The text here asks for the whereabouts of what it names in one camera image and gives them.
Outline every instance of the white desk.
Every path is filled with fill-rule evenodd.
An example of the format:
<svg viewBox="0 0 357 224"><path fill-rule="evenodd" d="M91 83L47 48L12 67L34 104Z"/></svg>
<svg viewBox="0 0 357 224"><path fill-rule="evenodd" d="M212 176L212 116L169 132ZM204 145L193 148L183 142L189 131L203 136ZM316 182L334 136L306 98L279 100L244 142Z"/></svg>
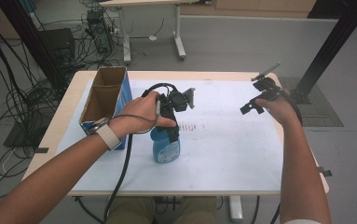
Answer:
<svg viewBox="0 0 357 224"><path fill-rule="evenodd" d="M130 55L130 38L126 31L125 20L130 15L143 15L144 17L151 14L160 14L161 12L168 12L169 16L175 18L175 31L172 33L175 45L178 49L178 55L181 59L186 57L184 45L180 36L180 4L194 3L199 0L113 0L107 2L101 2L102 7L115 7L117 9L120 29L123 35L123 60L125 64L131 62Z"/></svg>
<svg viewBox="0 0 357 224"><path fill-rule="evenodd" d="M89 85L89 81L94 79L95 74L95 71L76 73L40 144L40 147L48 148L48 153L35 154L24 177L56 155L62 140L66 138L64 136L68 133L67 130L71 129L70 120L84 96L84 89ZM179 91L185 91L186 87L196 88L197 83L209 85L209 88L199 85L200 88L195 90L196 107L193 110L188 108L186 112L176 113L178 122L183 128L180 131L182 152L177 160L166 164L155 163L152 156L152 140L149 135L133 137L129 170L119 195L279 194L282 160L281 125L268 113L257 115L255 111L252 111L244 116L240 114L240 107L259 93L249 82L250 78L256 75L256 73L225 72L129 71L131 88L135 95L142 93L143 85L147 89L150 87L148 84L156 84L158 80L176 84ZM237 88L221 91L215 86L219 81L232 86L244 85L244 88L245 86L249 88L250 94L241 95ZM211 97L211 100L200 100L204 97ZM226 108L223 110L220 105L225 105ZM207 120L201 121L204 127L189 122L200 120L199 113L205 107L214 108L213 119L221 122L219 130L204 129L208 127ZM231 127L224 126L224 118L236 116L236 113L239 114L237 124ZM204 114L203 117L206 119L210 116ZM259 130L258 124L262 120L268 124L267 130ZM74 126L80 130L77 132L79 135L83 134L76 120L74 120ZM190 133L193 129L200 130L204 134L194 135ZM80 136L75 135L68 139L75 142L76 138ZM226 147L224 144L213 146L211 143L215 142L215 139L222 138L225 139L224 141L233 141L237 144L233 145L235 147ZM125 150L106 152L69 195L111 194L120 175L125 153ZM328 191L324 178L323 184L325 190Z"/></svg>

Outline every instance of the cardboard box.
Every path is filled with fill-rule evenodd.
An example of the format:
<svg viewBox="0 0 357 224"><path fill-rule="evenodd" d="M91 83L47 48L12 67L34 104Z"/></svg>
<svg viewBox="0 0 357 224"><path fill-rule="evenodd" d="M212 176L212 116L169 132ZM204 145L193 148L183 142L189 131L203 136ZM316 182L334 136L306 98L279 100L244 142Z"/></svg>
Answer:
<svg viewBox="0 0 357 224"><path fill-rule="evenodd" d="M125 104L132 100L129 76L126 67L100 68L91 85L88 100L79 119L86 134L97 120L112 118L120 113ZM126 137L117 149L124 149Z"/></svg>

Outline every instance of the floor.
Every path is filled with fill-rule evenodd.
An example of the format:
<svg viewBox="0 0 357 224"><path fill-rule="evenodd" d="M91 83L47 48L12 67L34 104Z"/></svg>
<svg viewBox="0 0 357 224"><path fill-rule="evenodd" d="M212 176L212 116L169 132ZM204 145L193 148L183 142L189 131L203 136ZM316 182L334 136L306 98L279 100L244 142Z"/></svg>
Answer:
<svg viewBox="0 0 357 224"><path fill-rule="evenodd" d="M56 2L58 13L50 16L51 6L46 2ZM43 22L74 20L77 14L85 13L84 7L71 7L66 13L62 7L69 1L40 1L37 5L39 19ZM258 72L275 62L281 62L274 73L279 77L302 77L318 52L325 38L329 35L335 20L290 20L231 17L189 17L181 20L181 37L187 57L181 60L171 38L173 21L165 20L158 33L158 40L132 39L133 55L129 71L134 70L177 70L177 71L245 71ZM133 23L132 36L152 35L158 30L157 25L146 27ZM77 25L75 21L67 25ZM23 50L15 47L20 56ZM121 54L114 57L121 60ZM36 77L42 78L35 62L29 64ZM24 89L29 86L27 77L19 70L18 63L12 61L15 77ZM334 108L344 127L305 128L306 134L318 163L333 176L327 178L330 191L327 194L332 217L335 223L357 223L357 28L328 66L317 82L318 87ZM0 116L7 110L5 105L7 88L0 76ZM2 145L10 132L14 119L2 119L0 122L0 159L1 169L7 170L20 159L9 158L12 151ZM15 167L19 173L30 160ZM22 173L0 182L0 195L9 192L21 180ZM227 198L218 197L218 223L232 223L229 219ZM101 217L106 199L104 197L86 197L83 199L87 208L97 217ZM255 210L256 197L241 197L244 221L250 223ZM269 223L278 206L278 196L260 198L256 223ZM165 204L158 206L163 212ZM176 214L169 205L159 217L159 223L169 223ZM75 203L73 198L64 199L42 223L96 223Z"/></svg>

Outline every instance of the desk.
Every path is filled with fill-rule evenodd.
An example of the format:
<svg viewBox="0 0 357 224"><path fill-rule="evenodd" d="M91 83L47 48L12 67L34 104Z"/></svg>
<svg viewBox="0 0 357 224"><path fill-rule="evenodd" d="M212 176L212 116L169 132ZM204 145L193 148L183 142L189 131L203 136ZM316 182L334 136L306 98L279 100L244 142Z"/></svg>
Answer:
<svg viewBox="0 0 357 224"><path fill-rule="evenodd" d="M132 81L131 83L139 83L139 81L144 80L144 81L151 81L152 83L157 83L158 80L169 80L171 84L175 83L189 83L189 85L192 85L196 81L206 81L210 83L210 87L212 86L213 82L216 81L225 81L228 82L230 81L231 83L238 83L242 84L246 82L247 84L250 84L249 87L251 87L251 90L254 90L252 87L251 83L249 83L249 80L251 77L255 77L257 73L232 73L232 72L165 72L165 71L129 71L129 79ZM36 170L38 167L40 167L42 164L53 158L56 154L56 151L59 147L59 144L61 140L64 137L64 134L67 131L67 127L70 125L70 119L73 116L73 114L76 111L77 105L81 100L81 97L84 94L84 89L88 85L89 81L92 81L94 79L94 76L96 74L96 71L81 71L77 72L76 75L74 76L67 92L65 93L62 102L52 120L50 123L48 130L40 144L40 147L47 147L48 148L48 153L38 153L35 154L33 157L33 160L26 171L26 176L31 174L34 170ZM274 79L277 80L277 78L274 75L270 75ZM185 91L181 90L181 88L177 85L177 88L179 91ZM209 92L217 92L223 97L222 92L218 92L218 90L210 88ZM240 113L240 107L246 103L253 97L255 97L258 94L257 90L253 91L253 95L246 95L246 96L241 96L241 95L236 95L235 97L232 97L234 101L238 102L238 107L237 107L237 113ZM197 102L197 99L199 100L199 96L201 95L201 90L196 90L195 91L195 110L201 110L201 104L204 104L204 102ZM187 112L182 112L182 113L176 113L176 117L178 121L182 120L184 117L184 114L187 113L189 114L189 111ZM259 118L265 118L265 119L270 119L268 118L269 114L268 113L263 113L262 115L257 115L255 111L250 112L249 114L246 114L245 116L241 116L243 122L247 122L247 127L246 130L251 130L255 129L255 123L251 123L252 119L259 119ZM276 138L277 142L279 144L282 143L282 129L281 125L274 121L274 119L270 119L268 121L270 123L270 130L276 130ZM184 136L185 132L181 132L181 135L183 138L181 138L181 141L184 142ZM193 169L198 169L201 170L204 168L202 164L204 164L201 161L201 157L199 157L198 163L186 163L187 161L193 160L196 156L196 153L193 153L192 156L189 156L189 154L184 153L185 147L182 147L182 153L181 156L172 162L166 163L166 164L158 164L155 163L152 159L152 141L150 140L149 137L144 136L145 138L148 138L147 144L148 146L142 146L142 149L139 150L138 147L134 148L135 146L135 138L138 136L134 136L133 138L133 150L131 153L131 160L130 160L130 165L129 165L129 170L126 174L125 181L123 182L123 185L121 186L121 189L119 191L119 195L130 195L130 196L140 196L140 195L174 195L174 196L180 196L180 195L267 195L267 194L279 194L280 193L280 184L281 184L281 164L278 162L276 164L273 164L271 168L268 168L268 164L264 163L273 163L273 161L281 161L282 159L282 153L281 153L281 145L279 146L268 146L267 145L267 138L266 140L263 139L263 142L259 142L259 146L266 146L266 147L261 147L263 150L269 150L272 153L272 155L266 153L264 155L269 155L265 156L263 158L263 161L255 161L254 163L260 164L260 166L257 166L253 169L248 169L246 166L246 163L249 161L229 161L228 158L212 158L211 162L213 164L207 164L209 167L207 171L205 171L203 174L198 174L194 170L188 169L188 167L194 167ZM210 139L200 139L200 141L210 141ZM231 148L220 148L220 150L225 150L228 152ZM120 162L123 163L123 158L124 158L125 151L114 151L114 152L107 152L104 154L106 158L111 158L113 160L114 158L120 158ZM228 154L230 158L233 157L241 157L242 155L239 154ZM235 164L236 165L236 172L235 174L232 174L230 171L225 172L224 169L227 169L229 165ZM98 182L92 182L90 183L91 186L87 186L86 189L83 189L80 186L75 186L73 190L69 193L69 195L109 195L111 194L113 188L115 187L114 181L110 184L108 189L97 189L100 185L101 182L103 182L105 179L107 180L113 180L114 178L117 179L118 176L120 175L120 170L122 167L122 164L117 165L118 168L111 168L111 167L104 167L103 169L105 171L110 171L114 170L114 172L108 172L108 174L114 174L114 176L105 176L105 175L95 175L98 176L100 179L97 180ZM265 177L264 176L256 176L256 175L249 175L251 176L250 180L245 180L245 183L242 186L237 186L233 184L240 183L242 180L240 180L241 176L244 176L245 173L252 173L252 174L258 174L256 169L262 169L262 167L267 167L266 171L262 172L270 172L270 174L267 174L267 182L266 187L260 187L264 186L264 181ZM147 173L147 170L152 170L152 174L150 175ZM173 170L175 172L175 176L172 178L170 176L171 173L169 171ZM325 187L325 190L328 191L328 186L327 183L324 181L323 178L323 184Z"/></svg>
<svg viewBox="0 0 357 224"><path fill-rule="evenodd" d="M175 31L172 34L178 49L178 54L181 59L184 59L186 54L180 36L180 4L194 3L197 1L199 0L113 0L101 2L100 6L115 7L117 9L120 29L123 35L123 61L125 64L129 64L131 61L130 38L126 32L125 20L130 13L131 15L148 17L155 14L155 12L159 14L163 11L168 11L170 16L173 15L175 18Z"/></svg>

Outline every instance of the person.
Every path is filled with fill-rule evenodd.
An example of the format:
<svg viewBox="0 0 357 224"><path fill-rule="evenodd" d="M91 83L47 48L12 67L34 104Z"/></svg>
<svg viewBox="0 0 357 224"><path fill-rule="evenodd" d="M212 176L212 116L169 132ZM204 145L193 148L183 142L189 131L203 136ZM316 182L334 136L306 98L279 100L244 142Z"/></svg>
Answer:
<svg viewBox="0 0 357 224"><path fill-rule="evenodd" d="M109 122L115 135L120 138L129 133L147 131L154 125L175 126L175 121L157 116L157 96L157 92L151 91L146 97L127 103L120 113L122 116ZM283 98L272 102L259 99L256 103L265 107L283 127L281 223L305 223L303 219L307 220L306 223L331 223L323 183L295 111ZM24 179L0 202L0 223L39 223L107 149L98 134L91 134L68 147ZM180 217L183 218L177 221L189 223L188 220L192 219L192 223L216 223L215 203L210 198L185 198L181 205L185 209L180 211ZM149 214L144 208L152 210L153 202L147 203L146 198L142 203L137 203L135 198L130 200L116 198L110 216L129 218L132 213L128 217L127 213L119 211L127 211L125 207L135 210L133 204L139 204L137 214L142 219L137 220L141 222L132 223L151 223L152 218L143 218L141 215Z"/></svg>

